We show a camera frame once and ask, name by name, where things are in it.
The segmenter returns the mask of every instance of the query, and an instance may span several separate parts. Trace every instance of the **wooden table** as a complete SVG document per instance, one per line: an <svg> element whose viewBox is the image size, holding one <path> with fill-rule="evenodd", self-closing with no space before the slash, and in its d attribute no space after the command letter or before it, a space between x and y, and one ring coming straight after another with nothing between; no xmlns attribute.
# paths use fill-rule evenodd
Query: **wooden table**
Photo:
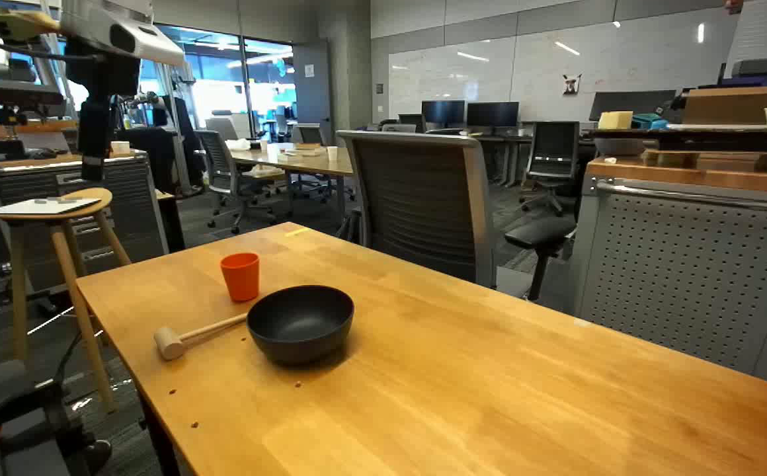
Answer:
<svg viewBox="0 0 767 476"><path fill-rule="evenodd" d="M176 361L152 329L322 283L357 310L339 364L269 364L233 327ZM217 241L80 288L195 472L767 472L767 380L298 224Z"/></svg>
<svg viewBox="0 0 767 476"><path fill-rule="evenodd" d="M345 214L345 177L353 177L345 148L332 146L293 146L266 142L258 150L238 148L238 140L226 140L226 150L240 163L266 163L285 168L285 189L291 189L291 173L328 173L335 179L335 214L340 216L339 234L349 230L351 216ZM293 193L285 193L287 216L293 214Z"/></svg>
<svg viewBox="0 0 767 476"><path fill-rule="evenodd" d="M242 163L269 163L303 173L332 173L332 177L353 173L345 148L291 146L291 142L269 142L261 150L233 148L233 142L226 148L229 155Z"/></svg>

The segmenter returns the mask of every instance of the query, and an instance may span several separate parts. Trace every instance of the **gray cabinet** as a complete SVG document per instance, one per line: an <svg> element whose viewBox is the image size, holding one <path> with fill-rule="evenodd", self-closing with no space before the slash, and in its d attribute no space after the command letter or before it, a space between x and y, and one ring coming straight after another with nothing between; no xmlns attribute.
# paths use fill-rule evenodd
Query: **gray cabinet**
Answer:
<svg viewBox="0 0 767 476"><path fill-rule="evenodd" d="M60 196L82 188L92 188L80 172L80 160L60 160L45 165L0 165L0 200L23 200L39 196ZM140 262L166 253L166 237L152 199L151 168L146 158L110 158L106 160L106 179L99 188L114 193L109 218L127 249L127 253ZM103 242L99 230L92 218L72 221L80 262L84 271L99 271L115 267L114 251ZM60 286L60 267L49 249L49 234L45 224L27 228L27 267L31 288Z"/></svg>
<svg viewBox="0 0 767 476"><path fill-rule="evenodd" d="M590 179L572 267L574 315L767 378L767 193Z"/></svg>

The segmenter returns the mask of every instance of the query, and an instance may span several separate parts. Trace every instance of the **black bowl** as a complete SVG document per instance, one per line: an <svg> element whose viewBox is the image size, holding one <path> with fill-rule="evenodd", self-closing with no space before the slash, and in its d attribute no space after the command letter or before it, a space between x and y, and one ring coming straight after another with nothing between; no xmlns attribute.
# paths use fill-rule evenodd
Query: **black bowl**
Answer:
<svg viewBox="0 0 767 476"><path fill-rule="evenodd" d="M254 343L279 364L315 361L344 345L353 302L335 288L298 286L258 298L248 311Z"/></svg>

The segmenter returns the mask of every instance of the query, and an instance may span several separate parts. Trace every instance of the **wooden handle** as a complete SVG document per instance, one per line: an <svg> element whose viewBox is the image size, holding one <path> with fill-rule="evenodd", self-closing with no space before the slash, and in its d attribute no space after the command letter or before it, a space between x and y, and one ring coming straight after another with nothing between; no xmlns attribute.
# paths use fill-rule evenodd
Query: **wooden handle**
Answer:
<svg viewBox="0 0 767 476"><path fill-rule="evenodd" d="M213 332L220 327L229 327L229 324L238 324L238 321L245 321L245 319L248 319L248 315L226 316L226 319L187 329L187 332L179 336L179 340L193 340L193 337L200 337L205 332Z"/></svg>

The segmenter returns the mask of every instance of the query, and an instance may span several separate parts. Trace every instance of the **orange cup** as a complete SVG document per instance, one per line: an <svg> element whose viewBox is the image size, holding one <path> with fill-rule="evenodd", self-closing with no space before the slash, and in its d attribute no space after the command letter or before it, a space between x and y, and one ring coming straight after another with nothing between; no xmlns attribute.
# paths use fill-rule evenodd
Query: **orange cup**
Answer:
<svg viewBox="0 0 767 476"><path fill-rule="evenodd" d="M258 292L258 259L255 253L229 253L221 259L221 274L229 302L252 302Z"/></svg>

